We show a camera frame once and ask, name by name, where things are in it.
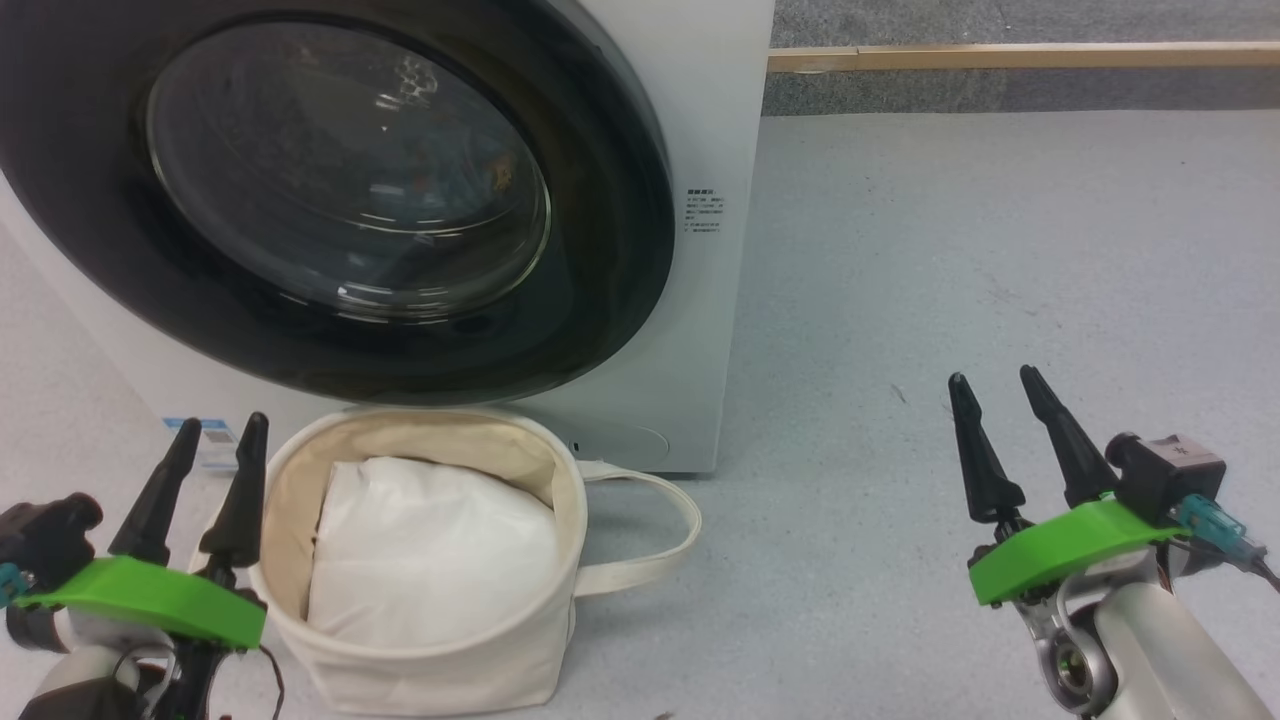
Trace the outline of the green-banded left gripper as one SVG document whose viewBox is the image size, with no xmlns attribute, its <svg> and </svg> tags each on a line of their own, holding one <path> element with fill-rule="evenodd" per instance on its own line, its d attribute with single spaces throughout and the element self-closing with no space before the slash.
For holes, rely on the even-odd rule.
<svg viewBox="0 0 1280 720">
<path fill-rule="evenodd" d="M 260 560 L 269 419 L 252 413 L 247 420 L 236 450 L 236 475 L 198 543 L 207 559 L 198 577 L 165 566 L 172 519 L 201 434 L 200 419 L 180 423 L 108 547 L 118 557 L 95 559 L 55 591 L 23 594 L 15 606 L 72 609 L 233 651 L 256 650 L 268 611 L 233 589 L 236 571 Z"/>
</svg>

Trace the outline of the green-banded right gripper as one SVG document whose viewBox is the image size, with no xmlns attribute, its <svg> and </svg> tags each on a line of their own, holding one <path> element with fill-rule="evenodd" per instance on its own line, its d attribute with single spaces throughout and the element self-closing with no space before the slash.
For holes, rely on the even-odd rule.
<svg viewBox="0 0 1280 720">
<path fill-rule="evenodd" d="M 1020 530 L 970 565 L 969 580 L 978 603 L 1014 601 L 1098 562 L 1190 534 L 1176 523 L 1152 525 L 1115 498 L 1100 500 L 1117 484 L 1112 466 L 1038 368 L 1023 365 L 1020 380 L 1033 414 L 1048 433 L 1065 483 L 1062 495 L 1071 510 L 1023 529 L 1025 519 L 1019 509 L 1025 495 L 1004 470 L 966 377 L 954 373 L 948 396 L 969 516 L 996 530 Z"/>
</svg>

